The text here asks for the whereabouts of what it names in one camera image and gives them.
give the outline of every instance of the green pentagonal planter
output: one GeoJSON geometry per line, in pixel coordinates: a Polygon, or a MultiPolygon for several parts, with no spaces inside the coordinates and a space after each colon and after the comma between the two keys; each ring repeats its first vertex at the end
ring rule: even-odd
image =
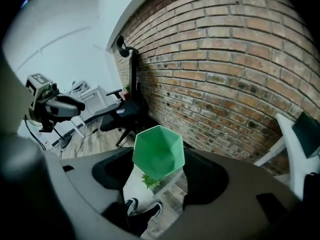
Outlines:
{"type": "Polygon", "coordinates": [[[159,180],[185,165],[183,139],[161,125],[145,130],[135,138],[132,161],[146,175],[159,180]]]}

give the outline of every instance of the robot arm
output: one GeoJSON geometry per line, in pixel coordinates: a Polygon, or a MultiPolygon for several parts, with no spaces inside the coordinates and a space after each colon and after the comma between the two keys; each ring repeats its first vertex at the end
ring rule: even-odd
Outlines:
{"type": "Polygon", "coordinates": [[[44,75],[29,75],[26,87],[34,96],[29,117],[42,124],[40,132],[51,133],[56,123],[70,121],[85,110],[85,104],[69,94],[60,94],[57,84],[44,75]]]}

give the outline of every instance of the small plant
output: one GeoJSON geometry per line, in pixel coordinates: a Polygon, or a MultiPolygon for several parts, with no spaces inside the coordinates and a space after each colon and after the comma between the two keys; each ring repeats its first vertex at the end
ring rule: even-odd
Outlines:
{"type": "Polygon", "coordinates": [[[151,178],[150,176],[148,176],[146,174],[142,175],[141,178],[143,178],[142,182],[144,184],[146,184],[146,188],[147,189],[150,188],[150,187],[155,187],[155,186],[160,185],[160,181],[158,179],[153,179],[153,178],[151,178]]]}
{"type": "Polygon", "coordinates": [[[131,93],[131,89],[130,89],[130,84],[127,84],[124,89],[126,90],[126,92],[129,94],[131,93]]]}

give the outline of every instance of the black office chair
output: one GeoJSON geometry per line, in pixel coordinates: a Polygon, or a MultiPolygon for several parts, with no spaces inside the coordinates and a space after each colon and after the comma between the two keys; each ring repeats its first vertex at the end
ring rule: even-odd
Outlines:
{"type": "Polygon", "coordinates": [[[128,57],[131,52],[131,58],[129,61],[129,85],[131,100],[123,100],[119,94],[122,90],[115,90],[107,94],[107,96],[115,95],[120,101],[117,104],[113,104],[105,109],[99,110],[94,114],[94,117],[103,116],[103,120],[100,126],[102,132],[108,132],[115,128],[124,128],[125,131],[121,135],[120,139],[115,144],[120,148],[121,141],[131,132],[138,133],[141,130],[142,122],[146,119],[149,107],[141,93],[141,83],[137,83],[136,72],[139,67],[139,51],[133,47],[127,47],[125,45],[124,37],[118,36],[115,41],[115,47],[119,50],[122,57],[128,57]]]}

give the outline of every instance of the shoe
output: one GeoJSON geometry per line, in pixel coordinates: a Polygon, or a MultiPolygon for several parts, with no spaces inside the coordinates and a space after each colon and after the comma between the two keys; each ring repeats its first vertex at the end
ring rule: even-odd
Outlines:
{"type": "Polygon", "coordinates": [[[163,210],[163,205],[160,201],[154,202],[151,204],[143,213],[148,213],[150,214],[150,219],[148,220],[151,221],[152,219],[158,217],[163,210]]]}
{"type": "Polygon", "coordinates": [[[124,202],[126,214],[128,216],[137,209],[138,203],[139,201],[136,198],[130,198],[124,202]]]}

